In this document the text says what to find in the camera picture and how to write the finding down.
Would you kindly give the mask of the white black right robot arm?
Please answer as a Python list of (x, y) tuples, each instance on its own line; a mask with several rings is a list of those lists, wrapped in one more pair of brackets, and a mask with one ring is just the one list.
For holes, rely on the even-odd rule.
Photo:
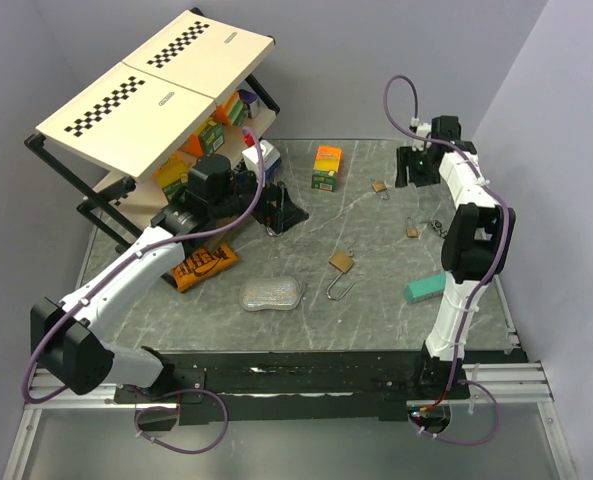
[(504, 268), (515, 211), (491, 191), (477, 150), (461, 139), (456, 116), (410, 122), (412, 143), (397, 152), (397, 186), (447, 185), (455, 213), (441, 250), (445, 287), (434, 326), (425, 340), (414, 390), (435, 398), (450, 389), (465, 354), (467, 332), (478, 302)]

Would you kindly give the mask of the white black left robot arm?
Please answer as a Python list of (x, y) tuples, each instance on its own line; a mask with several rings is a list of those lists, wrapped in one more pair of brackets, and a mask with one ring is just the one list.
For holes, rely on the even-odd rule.
[(220, 154), (199, 158), (187, 183), (116, 261), (62, 300), (34, 305), (33, 358), (77, 395), (114, 381), (138, 387), (150, 401), (167, 399), (174, 363), (150, 347), (110, 346), (102, 340), (104, 331), (206, 239), (247, 217), (280, 235), (309, 215), (292, 202), (284, 183), (262, 180), (252, 170), (234, 172)]

